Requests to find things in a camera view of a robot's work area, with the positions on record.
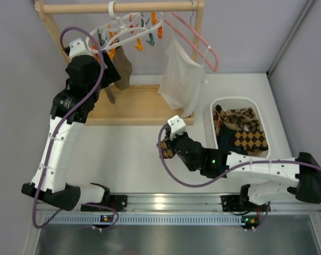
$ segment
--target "teal clothespin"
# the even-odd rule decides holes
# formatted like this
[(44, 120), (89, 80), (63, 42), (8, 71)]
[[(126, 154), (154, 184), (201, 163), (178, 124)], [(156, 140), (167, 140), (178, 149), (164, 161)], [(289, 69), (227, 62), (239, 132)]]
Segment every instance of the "teal clothespin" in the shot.
[(99, 29), (97, 29), (97, 34), (98, 34), (98, 39), (99, 39), (100, 46), (103, 47), (104, 44), (105, 44), (105, 41), (103, 40), (102, 34), (100, 34), (100, 30)]
[[(144, 27), (144, 15), (143, 15), (143, 13), (141, 13), (141, 16), (142, 16), (142, 19), (141, 19), (141, 27), (143, 28), (143, 27)], [(147, 24), (149, 23), (149, 21), (150, 21), (150, 18), (148, 19), (147, 22), (145, 22), (145, 25), (146, 25), (146, 26), (147, 26)]]
[(151, 46), (154, 46), (155, 45), (155, 40), (154, 40), (154, 36), (152, 35), (152, 33), (149, 33), (149, 37), (150, 37), (150, 40), (146, 40), (146, 42), (148, 44), (150, 44)]

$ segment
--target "wooden rack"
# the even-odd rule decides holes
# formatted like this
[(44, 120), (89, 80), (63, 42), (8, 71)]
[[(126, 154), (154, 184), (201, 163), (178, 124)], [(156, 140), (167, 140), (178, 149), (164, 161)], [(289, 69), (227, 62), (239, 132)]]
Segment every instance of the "wooden rack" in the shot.
[[(58, 51), (68, 64), (69, 57), (62, 50), (59, 37), (60, 30), (53, 18), (54, 14), (90, 14), (108, 13), (108, 3), (103, 4), (53, 4), (43, 1), (35, 2), (35, 10), (44, 23)], [(114, 12), (196, 12), (195, 30), (200, 34), (204, 0), (182, 2), (154, 3), (115, 3)], [(199, 38), (194, 36), (193, 44), (198, 48)], [(193, 50), (192, 59), (197, 60), (198, 54)], [(159, 85), (131, 85), (124, 91), (115, 90), (116, 103), (111, 104), (105, 92), (100, 93), (95, 109), (89, 114), (87, 125), (163, 125), (181, 110), (171, 110), (161, 95), (157, 93)], [(187, 125), (192, 125), (194, 116), (184, 118)]]

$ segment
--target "pink hanger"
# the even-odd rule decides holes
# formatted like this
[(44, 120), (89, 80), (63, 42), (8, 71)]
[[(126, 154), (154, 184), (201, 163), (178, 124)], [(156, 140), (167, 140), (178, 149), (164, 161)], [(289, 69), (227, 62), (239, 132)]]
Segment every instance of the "pink hanger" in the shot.
[[(182, 17), (180, 17), (177, 13), (175, 12), (171, 12), (172, 15), (174, 15), (177, 19), (179, 19), (187, 28), (190, 29), (191, 32), (193, 32), (195, 34), (195, 36), (197, 36), (201, 41), (202, 43), (209, 47), (209, 44), (208, 42), (198, 33), (196, 32), (196, 30), (188, 23), (186, 23)], [(195, 51), (197, 51), (197, 53), (202, 57), (204, 58), (204, 54), (192, 43), (191, 40), (189, 40), (180, 30), (178, 30), (178, 28), (174, 27), (171, 22), (167, 19), (164, 19), (165, 23), (168, 24), (176, 33), (178, 33)], [(216, 52), (210, 48), (209, 51), (211, 53), (214, 54), (214, 57), (215, 57), (215, 66), (213, 66), (209, 60), (205, 59), (205, 62), (208, 64), (208, 66), (210, 67), (211, 70), (213, 70), (213, 72), (216, 72), (217, 71), (217, 68), (218, 68), (218, 57), (217, 57), (217, 54)]]

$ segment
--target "white cloth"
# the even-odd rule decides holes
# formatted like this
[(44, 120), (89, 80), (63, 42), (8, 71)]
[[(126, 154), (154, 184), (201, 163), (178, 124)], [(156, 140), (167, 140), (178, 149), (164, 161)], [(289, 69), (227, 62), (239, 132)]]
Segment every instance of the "white cloth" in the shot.
[(172, 110), (183, 109), (181, 117), (188, 117), (198, 103), (201, 85), (207, 83), (203, 66), (188, 56), (174, 36), (167, 55), (169, 59), (158, 93)]

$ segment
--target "white basket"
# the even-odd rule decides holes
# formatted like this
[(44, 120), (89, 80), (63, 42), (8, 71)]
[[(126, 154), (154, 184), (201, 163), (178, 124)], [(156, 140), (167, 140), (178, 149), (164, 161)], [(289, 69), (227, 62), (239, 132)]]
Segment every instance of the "white basket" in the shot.
[[(243, 109), (243, 108), (249, 108), (251, 107), (255, 114), (256, 117), (260, 120), (261, 124), (261, 131), (264, 131), (265, 134), (267, 134), (266, 127), (262, 123), (262, 118), (260, 111), (258, 110), (257, 104), (252, 101), (251, 99), (244, 98), (244, 97), (223, 97), (223, 98), (218, 98), (215, 101), (212, 102), (210, 106), (210, 117), (212, 121), (212, 128), (213, 128), (213, 133), (214, 133), (214, 141), (215, 141), (215, 147), (218, 149), (218, 144), (217, 144), (217, 139), (216, 139), (216, 134), (215, 134), (215, 126), (214, 126), (214, 110), (216, 105), (220, 105), (222, 110), (230, 110), (230, 109)], [(268, 144), (268, 150), (263, 151), (258, 157), (262, 158), (269, 158), (271, 154), (271, 147), (269, 145), (269, 141), (267, 139), (267, 144)]]

